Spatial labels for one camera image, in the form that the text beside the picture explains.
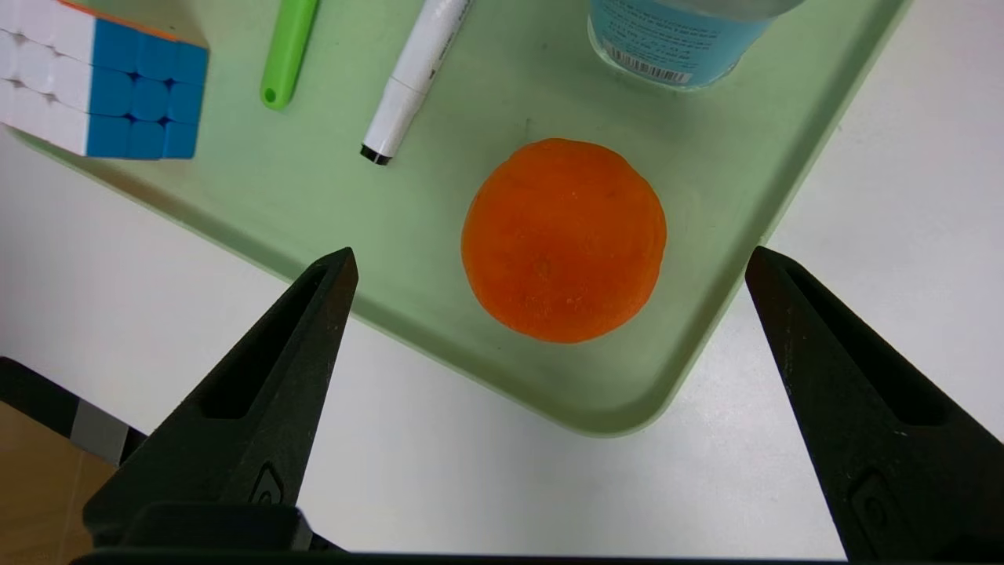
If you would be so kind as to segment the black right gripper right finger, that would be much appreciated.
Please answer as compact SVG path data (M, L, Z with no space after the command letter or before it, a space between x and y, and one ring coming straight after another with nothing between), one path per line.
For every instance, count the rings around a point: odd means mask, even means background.
M745 283L846 558L1001 561L1001 441L796 261Z

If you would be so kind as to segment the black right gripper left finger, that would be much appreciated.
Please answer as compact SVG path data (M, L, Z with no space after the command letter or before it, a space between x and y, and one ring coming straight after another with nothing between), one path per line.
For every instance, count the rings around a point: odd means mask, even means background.
M87 501L94 546L311 549L297 498L356 285L351 248L309 265Z

